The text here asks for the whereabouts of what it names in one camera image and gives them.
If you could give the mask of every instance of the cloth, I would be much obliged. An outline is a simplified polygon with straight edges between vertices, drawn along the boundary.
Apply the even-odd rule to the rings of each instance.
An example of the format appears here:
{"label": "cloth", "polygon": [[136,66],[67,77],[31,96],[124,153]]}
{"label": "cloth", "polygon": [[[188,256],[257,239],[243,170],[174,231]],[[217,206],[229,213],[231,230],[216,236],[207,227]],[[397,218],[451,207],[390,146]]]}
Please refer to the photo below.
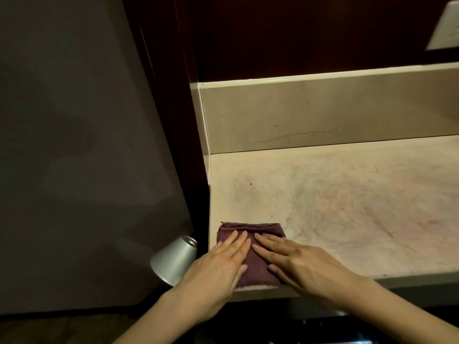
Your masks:
{"label": "cloth", "polygon": [[[284,230],[278,223],[249,224],[222,222],[217,232],[217,242],[220,240],[224,242],[234,230],[237,230],[239,234],[243,231],[247,231],[248,237],[251,239],[252,243],[258,246],[260,246],[260,244],[253,238],[254,233],[269,233],[279,237],[285,237]],[[280,280],[268,270],[268,263],[256,254],[252,247],[247,253],[244,264],[247,264],[249,268],[240,278],[237,284],[238,288],[251,285],[280,286]]]}

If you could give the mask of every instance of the gray wall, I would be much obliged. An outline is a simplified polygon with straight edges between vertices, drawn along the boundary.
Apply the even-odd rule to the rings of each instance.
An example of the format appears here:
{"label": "gray wall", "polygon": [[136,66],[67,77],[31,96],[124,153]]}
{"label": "gray wall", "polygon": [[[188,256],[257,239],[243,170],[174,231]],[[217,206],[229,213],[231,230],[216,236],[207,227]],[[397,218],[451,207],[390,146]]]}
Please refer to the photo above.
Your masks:
{"label": "gray wall", "polygon": [[121,0],[0,24],[0,314],[137,304],[192,228]]}

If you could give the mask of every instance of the person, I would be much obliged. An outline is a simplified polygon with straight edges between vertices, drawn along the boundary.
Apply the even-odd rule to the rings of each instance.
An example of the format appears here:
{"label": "person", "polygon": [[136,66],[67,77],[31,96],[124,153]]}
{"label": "person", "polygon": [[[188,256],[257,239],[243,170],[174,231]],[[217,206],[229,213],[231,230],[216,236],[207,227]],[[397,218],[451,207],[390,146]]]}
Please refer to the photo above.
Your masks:
{"label": "person", "polygon": [[170,344],[206,321],[230,299],[250,246],[269,270],[300,295],[312,295],[353,314],[406,344],[459,343],[459,329],[414,306],[373,279],[351,272],[322,248],[269,234],[234,231],[196,260],[177,286],[164,293],[114,344]]}

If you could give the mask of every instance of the silver lamp shade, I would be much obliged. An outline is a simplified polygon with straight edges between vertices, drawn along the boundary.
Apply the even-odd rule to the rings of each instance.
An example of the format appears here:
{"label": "silver lamp shade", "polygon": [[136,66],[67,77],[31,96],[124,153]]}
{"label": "silver lamp shade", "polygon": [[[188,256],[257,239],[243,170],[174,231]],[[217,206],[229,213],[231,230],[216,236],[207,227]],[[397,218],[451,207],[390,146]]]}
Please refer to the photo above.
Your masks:
{"label": "silver lamp shade", "polygon": [[175,286],[196,259],[196,253],[196,240],[181,236],[154,254],[150,266],[165,283]]}

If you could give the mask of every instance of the light switch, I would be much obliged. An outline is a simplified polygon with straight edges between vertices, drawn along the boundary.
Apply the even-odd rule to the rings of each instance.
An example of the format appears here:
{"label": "light switch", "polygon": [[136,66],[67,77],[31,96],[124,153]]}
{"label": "light switch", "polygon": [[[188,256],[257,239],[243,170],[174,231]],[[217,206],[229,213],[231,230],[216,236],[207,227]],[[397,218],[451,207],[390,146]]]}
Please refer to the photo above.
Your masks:
{"label": "light switch", "polygon": [[459,0],[448,2],[427,50],[459,47]]}

